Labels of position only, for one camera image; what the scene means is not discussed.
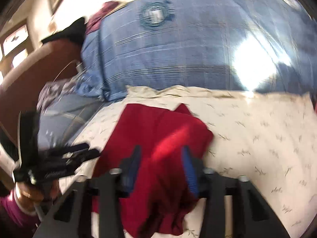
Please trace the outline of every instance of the cable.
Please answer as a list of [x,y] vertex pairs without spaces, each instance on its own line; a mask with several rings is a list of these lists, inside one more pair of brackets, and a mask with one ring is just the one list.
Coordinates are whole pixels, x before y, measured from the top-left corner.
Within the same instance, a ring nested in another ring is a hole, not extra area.
[[61,73],[63,72],[63,70],[65,70],[71,63],[74,63],[74,62],[79,62],[80,63],[80,61],[78,61],[78,60],[72,60],[69,64],[67,64],[61,71],[60,71],[60,73],[56,76],[56,78],[53,80],[53,82],[55,82],[56,81],[56,79],[58,78],[58,76],[59,75],[61,75]]

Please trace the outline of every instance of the circular logo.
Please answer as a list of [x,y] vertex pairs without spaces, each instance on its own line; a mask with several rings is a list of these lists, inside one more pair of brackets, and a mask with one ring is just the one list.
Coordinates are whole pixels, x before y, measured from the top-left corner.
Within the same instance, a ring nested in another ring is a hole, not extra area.
[[162,25],[166,20],[171,20],[171,15],[174,15],[175,11],[168,4],[167,2],[145,4],[140,11],[141,24],[145,27],[155,28]]

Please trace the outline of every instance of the blue comforter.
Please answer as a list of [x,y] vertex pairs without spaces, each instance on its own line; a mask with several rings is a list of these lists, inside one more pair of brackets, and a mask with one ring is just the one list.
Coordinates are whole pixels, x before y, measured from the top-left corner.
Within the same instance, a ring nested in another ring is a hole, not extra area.
[[136,0],[82,48],[77,92],[111,101],[126,85],[317,90],[317,24],[297,0]]

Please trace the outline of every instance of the red cloth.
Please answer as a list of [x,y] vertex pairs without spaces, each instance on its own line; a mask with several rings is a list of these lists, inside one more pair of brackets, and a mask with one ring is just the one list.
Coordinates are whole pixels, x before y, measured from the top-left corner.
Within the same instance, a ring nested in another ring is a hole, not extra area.
[[[187,187],[181,149],[188,145],[201,158],[213,134],[181,104],[175,111],[128,104],[95,166],[93,177],[119,166],[141,146],[141,164],[134,191],[120,199],[121,220],[133,237],[154,232],[181,235],[183,218],[195,206]],[[97,212],[95,202],[93,211]]]
[[102,8],[98,12],[96,12],[93,16],[91,16],[91,18],[87,22],[86,35],[99,29],[101,19],[104,16],[106,16],[109,12],[111,12],[114,8],[116,8],[118,5],[119,5],[119,2],[117,1],[105,2]]

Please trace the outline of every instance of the white bedsheet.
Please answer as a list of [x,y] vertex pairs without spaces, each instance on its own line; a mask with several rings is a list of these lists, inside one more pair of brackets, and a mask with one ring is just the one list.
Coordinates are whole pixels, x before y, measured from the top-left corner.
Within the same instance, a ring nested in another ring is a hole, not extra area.
[[[248,176],[292,238],[309,226],[317,213],[317,115],[308,94],[262,95],[182,86],[158,92],[130,87],[123,101],[96,114],[75,143],[87,141],[102,149],[128,103],[170,110],[186,104],[215,135],[204,156],[207,167],[224,176]],[[95,162],[86,162],[77,174],[91,177]],[[71,182],[72,178],[61,179],[61,189]],[[201,200],[186,216],[184,237],[198,237],[203,207]]]

